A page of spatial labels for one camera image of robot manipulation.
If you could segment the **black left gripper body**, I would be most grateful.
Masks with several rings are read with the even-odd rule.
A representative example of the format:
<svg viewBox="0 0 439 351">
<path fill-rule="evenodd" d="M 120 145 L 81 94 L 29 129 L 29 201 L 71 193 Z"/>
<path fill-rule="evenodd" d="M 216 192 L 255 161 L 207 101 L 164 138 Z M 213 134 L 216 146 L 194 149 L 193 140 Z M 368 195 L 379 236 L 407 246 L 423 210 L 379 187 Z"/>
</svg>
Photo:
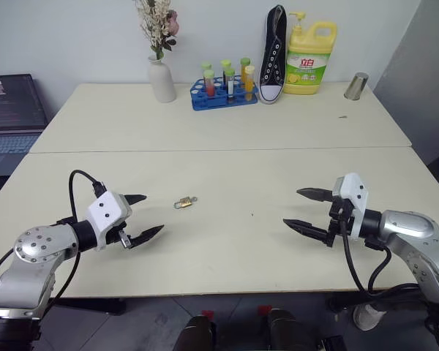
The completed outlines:
<svg viewBox="0 0 439 351">
<path fill-rule="evenodd" d="M 124 228 L 127 226 L 126 219 L 132 215 L 130 207 L 130 196 L 120 195 L 121 201 L 124 204 L 121 218 L 118 219 L 111 229 L 106 233 L 106 244 L 114 244 L 120 242 L 125 249 L 130 249 L 132 246 L 130 236 L 125 233 Z"/>
</svg>

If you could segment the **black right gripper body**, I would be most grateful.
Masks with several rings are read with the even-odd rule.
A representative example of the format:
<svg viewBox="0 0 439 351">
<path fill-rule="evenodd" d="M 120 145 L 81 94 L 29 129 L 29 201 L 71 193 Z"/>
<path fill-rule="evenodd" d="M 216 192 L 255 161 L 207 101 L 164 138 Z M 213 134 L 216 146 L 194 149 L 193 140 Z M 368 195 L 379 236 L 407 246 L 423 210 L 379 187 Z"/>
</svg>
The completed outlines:
<svg viewBox="0 0 439 351">
<path fill-rule="evenodd" d="M 350 236 L 353 226 L 353 204 L 348 199 L 335 199 L 331 205 L 329 216 L 331 217 L 328 235 L 326 239 L 327 247 L 332 247 L 337 235 L 346 234 Z"/>
</svg>

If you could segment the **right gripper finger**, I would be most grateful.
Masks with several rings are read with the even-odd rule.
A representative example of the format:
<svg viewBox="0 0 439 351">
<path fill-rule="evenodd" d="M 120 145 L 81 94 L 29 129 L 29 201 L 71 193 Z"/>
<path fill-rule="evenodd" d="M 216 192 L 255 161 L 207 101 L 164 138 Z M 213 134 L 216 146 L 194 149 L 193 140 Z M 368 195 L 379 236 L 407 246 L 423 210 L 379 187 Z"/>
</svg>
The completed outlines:
<svg viewBox="0 0 439 351">
<path fill-rule="evenodd" d="M 314 227 L 309 222 L 304 222 L 297 219 L 283 219 L 283 222 L 289 226 L 290 229 L 308 238 L 315 239 L 321 242 L 327 242 L 328 232 L 320 228 Z"/>
<path fill-rule="evenodd" d="M 307 187 L 307 188 L 297 189 L 296 193 L 308 199 L 318 202 L 332 203 L 334 199 L 332 191 L 327 189 Z"/>
</svg>

